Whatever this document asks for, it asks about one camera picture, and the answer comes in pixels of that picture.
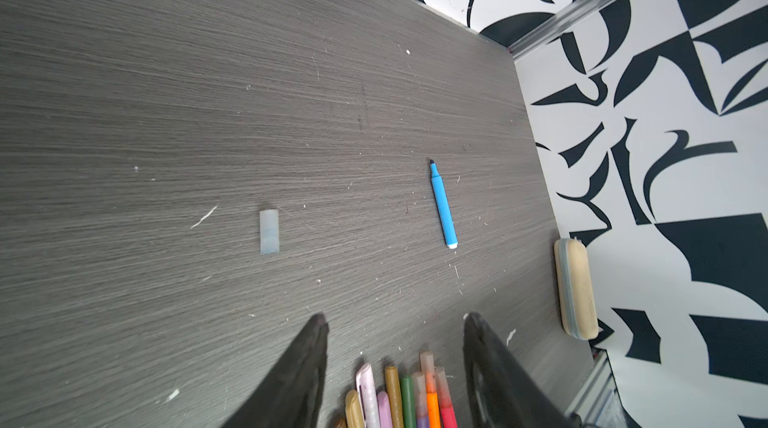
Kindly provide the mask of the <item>red pink marker pen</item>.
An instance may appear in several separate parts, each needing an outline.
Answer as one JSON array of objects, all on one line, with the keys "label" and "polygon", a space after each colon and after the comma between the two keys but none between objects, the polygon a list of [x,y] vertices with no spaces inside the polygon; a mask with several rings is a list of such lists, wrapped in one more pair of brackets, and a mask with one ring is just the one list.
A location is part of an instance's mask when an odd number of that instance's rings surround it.
[{"label": "red pink marker pen", "polygon": [[435,368],[438,407],[444,428],[457,428],[457,420],[450,393],[448,376],[441,366]]}]

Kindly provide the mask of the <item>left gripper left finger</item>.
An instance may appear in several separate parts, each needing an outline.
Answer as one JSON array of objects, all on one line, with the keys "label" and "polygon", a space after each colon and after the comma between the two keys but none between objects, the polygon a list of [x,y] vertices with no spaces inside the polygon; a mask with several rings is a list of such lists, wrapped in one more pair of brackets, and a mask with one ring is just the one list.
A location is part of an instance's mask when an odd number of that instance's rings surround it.
[{"label": "left gripper left finger", "polygon": [[323,400],[329,325],[310,317],[226,427],[315,427]]}]

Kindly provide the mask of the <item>clear blue pen cap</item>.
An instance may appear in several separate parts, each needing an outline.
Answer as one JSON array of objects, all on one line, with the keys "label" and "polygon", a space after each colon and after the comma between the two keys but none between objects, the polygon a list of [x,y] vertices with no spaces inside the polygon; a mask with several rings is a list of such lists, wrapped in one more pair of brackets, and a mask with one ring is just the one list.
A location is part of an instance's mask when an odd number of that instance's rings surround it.
[{"label": "clear blue pen cap", "polygon": [[271,254],[280,251],[279,211],[261,210],[259,214],[260,253]]}]

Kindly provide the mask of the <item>orange marker pen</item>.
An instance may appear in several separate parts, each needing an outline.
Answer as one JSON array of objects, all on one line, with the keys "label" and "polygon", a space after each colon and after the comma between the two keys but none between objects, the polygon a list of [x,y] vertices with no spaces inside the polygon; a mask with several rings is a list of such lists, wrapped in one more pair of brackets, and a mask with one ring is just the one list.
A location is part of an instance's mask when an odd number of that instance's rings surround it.
[{"label": "orange marker pen", "polygon": [[440,411],[437,397],[435,362],[431,351],[420,353],[421,370],[425,377],[427,413],[429,426],[441,428]]}]

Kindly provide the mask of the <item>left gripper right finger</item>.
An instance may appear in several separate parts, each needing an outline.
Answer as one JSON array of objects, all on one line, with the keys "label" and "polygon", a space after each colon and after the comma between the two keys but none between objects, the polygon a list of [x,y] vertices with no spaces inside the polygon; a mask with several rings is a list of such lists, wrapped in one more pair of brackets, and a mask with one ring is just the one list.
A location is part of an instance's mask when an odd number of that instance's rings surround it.
[{"label": "left gripper right finger", "polygon": [[518,360],[477,312],[464,319],[463,356],[475,427],[577,427],[566,407],[579,388],[579,353],[549,340]]}]

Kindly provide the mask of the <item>blue marker pen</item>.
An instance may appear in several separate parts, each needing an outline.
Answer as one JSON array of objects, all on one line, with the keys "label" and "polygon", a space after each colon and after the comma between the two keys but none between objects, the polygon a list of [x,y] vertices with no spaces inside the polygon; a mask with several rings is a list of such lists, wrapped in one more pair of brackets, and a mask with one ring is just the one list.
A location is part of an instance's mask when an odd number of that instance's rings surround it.
[{"label": "blue marker pen", "polygon": [[430,181],[435,197],[435,202],[440,218],[440,223],[445,239],[446,246],[449,249],[455,250],[458,247],[458,239],[454,227],[451,209],[448,202],[448,197],[445,191],[444,182],[442,176],[438,171],[436,162],[433,159],[429,160],[430,169]]}]

